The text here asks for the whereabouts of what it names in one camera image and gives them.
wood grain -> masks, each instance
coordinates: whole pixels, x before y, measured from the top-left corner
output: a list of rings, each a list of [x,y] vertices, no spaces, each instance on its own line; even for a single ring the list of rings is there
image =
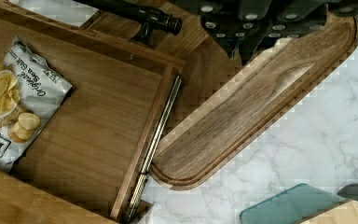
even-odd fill
[[[0,62],[18,35],[75,89],[11,174],[98,215],[122,212],[170,72],[184,62],[21,13],[0,1]],[[124,56],[131,54],[132,61]]]
[[[283,42],[160,141],[152,164],[159,183],[191,189],[216,172],[349,57],[358,43],[358,20],[330,16],[324,31]]]
[[[358,224],[358,202],[349,201],[299,224]]]
[[[0,223],[117,224],[0,173]]]

